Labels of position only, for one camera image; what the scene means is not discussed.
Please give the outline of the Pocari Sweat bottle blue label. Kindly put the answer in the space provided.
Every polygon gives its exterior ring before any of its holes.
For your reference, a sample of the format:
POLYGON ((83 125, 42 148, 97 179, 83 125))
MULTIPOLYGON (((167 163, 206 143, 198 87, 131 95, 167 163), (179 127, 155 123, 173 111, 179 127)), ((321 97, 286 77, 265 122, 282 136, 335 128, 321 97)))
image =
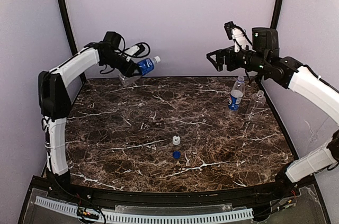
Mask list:
POLYGON ((119 74, 119 80, 123 86, 131 85, 135 83, 137 80, 147 75, 151 71, 154 70, 155 65, 160 63, 161 58, 159 56, 153 58, 146 58, 136 63, 137 68, 133 71, 132 77, 124 76, 123 74, 119 74))

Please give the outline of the Pepsi bottle blue label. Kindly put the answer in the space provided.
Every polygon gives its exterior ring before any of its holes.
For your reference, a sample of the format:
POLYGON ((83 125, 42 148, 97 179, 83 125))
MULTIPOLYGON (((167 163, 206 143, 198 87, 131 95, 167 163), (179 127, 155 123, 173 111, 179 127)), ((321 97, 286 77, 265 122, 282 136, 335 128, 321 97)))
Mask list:
POLYGON ((245 78, 238 76, 229 94, 227 115, 231 118, 238 113, 242 98, 245 93, 245 78))

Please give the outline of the clear bottle white cap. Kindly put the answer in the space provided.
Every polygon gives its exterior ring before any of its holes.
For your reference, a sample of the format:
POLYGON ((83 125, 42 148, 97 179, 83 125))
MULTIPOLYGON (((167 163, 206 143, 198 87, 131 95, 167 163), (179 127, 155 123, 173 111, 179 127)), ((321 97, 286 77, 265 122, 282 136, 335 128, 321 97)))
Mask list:
POLYGON ((266 97, 263 90, 259 90, 257 93, 254 93, 247 107, 245 119, 247 121, 251 121, 260 116, 264 111, 265 102, 266 97))

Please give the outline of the white sport bottle cap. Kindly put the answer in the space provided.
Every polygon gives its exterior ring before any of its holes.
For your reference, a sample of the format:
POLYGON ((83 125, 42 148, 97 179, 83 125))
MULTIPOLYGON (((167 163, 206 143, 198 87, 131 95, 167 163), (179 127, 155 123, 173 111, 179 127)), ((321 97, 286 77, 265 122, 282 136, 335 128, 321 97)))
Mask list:
POLYGON ((173 145, 176 145, 176 146, 179 145, 181 143, 180 136, 173 136, 172 143, 173 143, 173 145))

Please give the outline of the blue bottle cap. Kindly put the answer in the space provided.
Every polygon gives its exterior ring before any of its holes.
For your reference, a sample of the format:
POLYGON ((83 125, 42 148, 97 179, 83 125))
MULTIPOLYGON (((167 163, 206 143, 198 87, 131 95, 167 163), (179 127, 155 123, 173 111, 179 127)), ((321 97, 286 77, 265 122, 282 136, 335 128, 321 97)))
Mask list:
POLYGON ((181 157, 181 152, 180 151, 174 151, 172 153, 172 156, 174 159, 179 159, 181 157))

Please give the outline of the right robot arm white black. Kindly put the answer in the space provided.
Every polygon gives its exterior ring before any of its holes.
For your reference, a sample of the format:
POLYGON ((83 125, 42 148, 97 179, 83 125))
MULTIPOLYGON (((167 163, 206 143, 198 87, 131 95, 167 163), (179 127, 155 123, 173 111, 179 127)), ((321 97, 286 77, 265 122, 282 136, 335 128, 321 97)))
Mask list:
MULTIPOLYGON (((227 22, 226 35, 233 46, 210 52, 206 58, 217 71, 239 68, 272 79, 285 89, 302 96, 338 123, 338 90, 308 66, 292 57, 279 56, 278 32, 272 28, 252 28, 252 38, 245 30, 227 22)), ((285 165, 275 177, 275 192, 290 191, 300 180, 324 169, 338 166, 338 132, 307 155, 285 165)))

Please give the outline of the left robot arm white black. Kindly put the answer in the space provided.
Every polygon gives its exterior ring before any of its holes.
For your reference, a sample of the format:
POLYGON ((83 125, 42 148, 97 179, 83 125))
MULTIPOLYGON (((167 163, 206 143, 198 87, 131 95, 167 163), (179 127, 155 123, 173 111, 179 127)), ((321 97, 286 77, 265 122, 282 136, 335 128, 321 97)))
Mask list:
POLYGON ((68 86, 94 65, 111 67, 126 77, 140 73, 133 61, 147 50, 146 44, 137 43, 127 48, 123 37, 113 31, 99 42, 90 42, 77 54, 38 76, 39 106, 42 129, 45 132, 48 175, 59 184, 70 184, 66 160, 65 129, 73 102, 68 86))

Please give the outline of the left black frame post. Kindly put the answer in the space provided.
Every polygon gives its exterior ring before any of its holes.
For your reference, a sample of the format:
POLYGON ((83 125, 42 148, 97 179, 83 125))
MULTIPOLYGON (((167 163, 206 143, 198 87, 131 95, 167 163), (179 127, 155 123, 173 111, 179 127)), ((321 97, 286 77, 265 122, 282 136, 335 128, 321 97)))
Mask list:
POLYGON ((62 19, 62 22, 63 22, 65 34, 66 34, 66 37, 67 37, 68 45, 69 45, 70 51, 72 53, 72 57, 67 60, 67 62, 69 62, 72 59, 74 59, 74 57, 78 53, 78 49, 77 49, 77 44, 76 44, 76 41, 75 41, 75 38, 74 38, 69 14, 68 14, 68 11, 67 11, 66 0, 57 0, 57 1, 58 1, 59 11, 60 11, 61 19, 62 19))

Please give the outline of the black front table rail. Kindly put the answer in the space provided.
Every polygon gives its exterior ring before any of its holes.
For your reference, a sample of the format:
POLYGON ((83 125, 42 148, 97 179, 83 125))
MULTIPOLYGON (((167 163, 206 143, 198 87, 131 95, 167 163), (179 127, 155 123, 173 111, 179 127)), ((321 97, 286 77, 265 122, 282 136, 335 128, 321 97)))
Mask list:
POLYGON ((66 193, 55 182, 34 176, 29 185, 33 189, 46 192, 47 196, 80 203, 81 206, 96 206, 114 209, 117 205, 138 207, 198 207, 205 205, 231 204, 234 207, 261 207, 279 197, 273 194, 274 184, 268 183, 240 189, 189 192, 189 193, 146 193, 114 191, 93 187, 70 185, 66 193))

